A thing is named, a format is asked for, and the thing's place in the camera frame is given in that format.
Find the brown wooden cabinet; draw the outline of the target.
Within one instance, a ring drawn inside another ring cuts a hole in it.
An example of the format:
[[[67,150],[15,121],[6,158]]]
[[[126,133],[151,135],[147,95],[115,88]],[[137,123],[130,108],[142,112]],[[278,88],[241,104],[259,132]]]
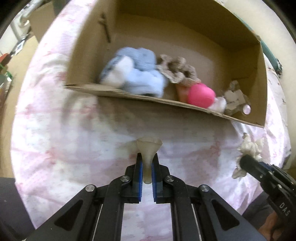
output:
[[[49,2],[34,10],[29,17],[34,36],[40,42],[50,25],[55,20],[53,3]]]

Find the translucent beige sponge cone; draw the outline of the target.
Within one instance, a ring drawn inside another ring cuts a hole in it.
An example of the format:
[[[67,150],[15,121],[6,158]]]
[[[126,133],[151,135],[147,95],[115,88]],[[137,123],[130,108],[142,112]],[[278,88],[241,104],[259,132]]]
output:
[[[162,144],[159,138],[142,137],[137,139],[137,148],[142,155],[143,182],[145,184],[152,183],[152,160]]]

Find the teal bolster pillow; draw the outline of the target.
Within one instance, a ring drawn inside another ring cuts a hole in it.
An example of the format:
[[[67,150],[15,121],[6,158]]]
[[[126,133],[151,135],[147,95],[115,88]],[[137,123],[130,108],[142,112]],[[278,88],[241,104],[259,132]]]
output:
[[[282,77],[282,64],[280,63],[280,61],[274,56],[274,54],[271,52],[271,50],[269,49],[269,47],[267,47],[267,45],[265,44],[265,42],[263,40],[260,40],[260,44],[262,46],[262,50],[265,54],[265,56],[268,58],[268,60],[270,61],[271,65],[273,66],[277,76],[279,78]]]

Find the pink rubber duck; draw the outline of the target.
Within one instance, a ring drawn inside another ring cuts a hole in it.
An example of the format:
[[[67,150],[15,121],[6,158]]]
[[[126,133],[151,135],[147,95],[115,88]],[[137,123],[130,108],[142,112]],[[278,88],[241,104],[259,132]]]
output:
[[[208,108],[216,98],[215,92],[203,83],[198,83],[190,87],[188,92],[188,104]]]

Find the cream lace scrunchie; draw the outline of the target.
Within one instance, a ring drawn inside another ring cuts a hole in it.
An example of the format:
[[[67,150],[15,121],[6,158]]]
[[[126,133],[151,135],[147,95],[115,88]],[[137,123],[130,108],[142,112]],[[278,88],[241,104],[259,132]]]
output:
[[[241,145],[237,148],[238,152],[240,153],[240,156],[236,158],[236,168],[232,173],[233,179],[245,177],[247,175],[247,172],[244,171],[240,166],[240,159],[243,156],[249,155],[256,161],[262,160],[261,153],[263,151],[264,139],[259,138],[257,140],[254,140],[248,133],[243,133],[242,138],[243,141]]]

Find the pink patterned quilt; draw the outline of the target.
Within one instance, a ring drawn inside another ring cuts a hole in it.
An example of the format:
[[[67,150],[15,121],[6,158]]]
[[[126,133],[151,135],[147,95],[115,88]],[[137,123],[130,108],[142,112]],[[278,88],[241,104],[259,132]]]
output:
[[[125,46],[184,56],[209,85],[237,79],[251,114],[230,119],[107,88],[100,94],[95,78]],[[243,212],[261,192],[250,175],[231,177],[243,134],[263,140],[267,163],[282,166],[290,155],[277,80],[257,37],[216,1],[70,1],[29,64],[11,134],[16,188],[33,225],[88,184],[121,177],[141,137],[162,141],[158,159],[174,176],[169,186],[207,184]]]

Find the white sock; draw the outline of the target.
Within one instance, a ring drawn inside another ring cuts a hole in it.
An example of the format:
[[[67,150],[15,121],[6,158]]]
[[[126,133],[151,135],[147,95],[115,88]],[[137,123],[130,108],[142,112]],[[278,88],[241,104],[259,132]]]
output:
[[[214,102],[208,107],[208,110],[218,113],[224,113],[227,101],[224,97],[216,97]]]

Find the grey trouser leg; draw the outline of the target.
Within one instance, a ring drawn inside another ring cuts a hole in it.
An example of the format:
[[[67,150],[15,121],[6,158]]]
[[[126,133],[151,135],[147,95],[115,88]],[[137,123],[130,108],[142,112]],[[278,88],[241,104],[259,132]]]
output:
[[[0,209],[1,240],[24,240],[35,231],[14,178],[1,177]]]

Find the light blue fluffy sock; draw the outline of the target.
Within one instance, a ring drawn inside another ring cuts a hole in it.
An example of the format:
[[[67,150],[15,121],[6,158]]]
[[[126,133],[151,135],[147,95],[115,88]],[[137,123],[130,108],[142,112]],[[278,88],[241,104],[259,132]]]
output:
[[[101,85],[122,89],[130,94],[161,98],[168,85],[157,70],[153,51],[145,48],[119,49],[99,75]]]

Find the orange sponge piece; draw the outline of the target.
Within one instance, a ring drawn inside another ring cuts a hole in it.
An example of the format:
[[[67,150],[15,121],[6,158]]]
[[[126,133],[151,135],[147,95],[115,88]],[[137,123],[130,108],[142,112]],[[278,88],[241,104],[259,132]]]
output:
[[[182,103],[188,103],[188,94],[190,87],[176,84],[176,92],[178,95],[178,100]]]

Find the brown cardboard box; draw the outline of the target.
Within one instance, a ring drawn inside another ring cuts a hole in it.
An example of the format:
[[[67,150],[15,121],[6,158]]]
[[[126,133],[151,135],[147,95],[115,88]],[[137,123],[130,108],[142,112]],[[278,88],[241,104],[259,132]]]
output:
[[[169,80],[163,97],[99,84],[103,68],[124,47],[155,53]],[[260,38],[216,1],[96,1],[74,44],[65,85],[97,96],[194,110],[196,106],[179,102],[174,86],[182,63],[217,95],[238,84],[250,113],[227,111],[223,118],[264,127],[267,76]]]

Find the beige lace scrunchie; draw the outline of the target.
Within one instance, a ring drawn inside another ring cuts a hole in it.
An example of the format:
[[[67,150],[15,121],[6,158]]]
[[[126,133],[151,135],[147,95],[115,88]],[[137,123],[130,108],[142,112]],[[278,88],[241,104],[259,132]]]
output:
[[[191,87],[201,83],[201,80],[197,77],[195,67],[187,64],[184,57],[171,57],[161,54],[157,69],[173,84]]]

